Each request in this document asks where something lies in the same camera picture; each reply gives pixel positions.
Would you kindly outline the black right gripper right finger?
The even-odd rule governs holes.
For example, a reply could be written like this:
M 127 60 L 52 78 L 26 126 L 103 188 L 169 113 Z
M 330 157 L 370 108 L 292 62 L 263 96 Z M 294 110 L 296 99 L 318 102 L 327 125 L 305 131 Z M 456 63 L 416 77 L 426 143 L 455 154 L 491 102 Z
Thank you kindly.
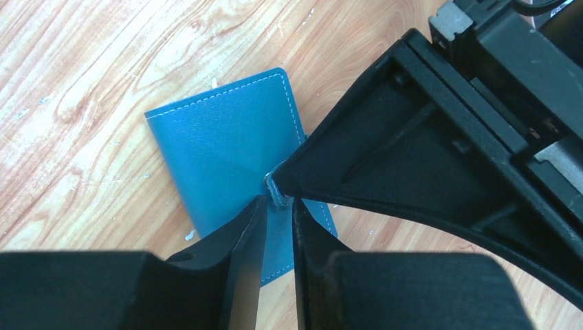
M 505 270 L 484 254 L 355 252 L 293 204 L 300 329 L 531 329 Z

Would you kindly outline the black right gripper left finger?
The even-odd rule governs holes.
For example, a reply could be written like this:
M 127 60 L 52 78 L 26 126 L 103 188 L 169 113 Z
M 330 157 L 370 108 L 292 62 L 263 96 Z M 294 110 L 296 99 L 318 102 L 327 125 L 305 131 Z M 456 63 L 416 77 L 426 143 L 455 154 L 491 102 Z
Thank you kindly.
M 253 329 L 267 232 L 259 195 L 166 260 L 146 251 L 1 255 L 2 329 Z

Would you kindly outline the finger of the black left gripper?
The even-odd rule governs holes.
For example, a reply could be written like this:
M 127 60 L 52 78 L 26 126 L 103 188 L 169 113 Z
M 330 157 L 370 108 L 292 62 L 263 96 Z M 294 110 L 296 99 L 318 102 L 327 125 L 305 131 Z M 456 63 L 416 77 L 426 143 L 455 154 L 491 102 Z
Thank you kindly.
M 493 252 L 582 306 L 582 197 L 522 172 L 525 141 L 411 29 L 273 174 L 288 197 L 415 221 Z

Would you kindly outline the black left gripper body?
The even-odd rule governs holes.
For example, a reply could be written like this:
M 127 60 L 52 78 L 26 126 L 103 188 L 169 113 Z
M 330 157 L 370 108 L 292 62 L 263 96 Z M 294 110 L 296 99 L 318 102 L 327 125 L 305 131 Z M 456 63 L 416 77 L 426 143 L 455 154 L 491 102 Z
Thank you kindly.
M 555 194 L 582 192 L 582 2 L 446 1 L 428 23 L 529 142 L 518 164 Z

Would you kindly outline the blue leather card holder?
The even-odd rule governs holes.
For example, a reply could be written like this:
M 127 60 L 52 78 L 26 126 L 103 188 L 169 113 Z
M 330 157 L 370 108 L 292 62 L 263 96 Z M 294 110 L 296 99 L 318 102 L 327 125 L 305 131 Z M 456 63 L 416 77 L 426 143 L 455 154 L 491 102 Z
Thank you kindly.
M 306 139 L 286 71 L 269 69 L 147 111 L 145 118 L 199 236 L 265 195 L 261 282 L 292 271 L 292 203 L 270 178 Z

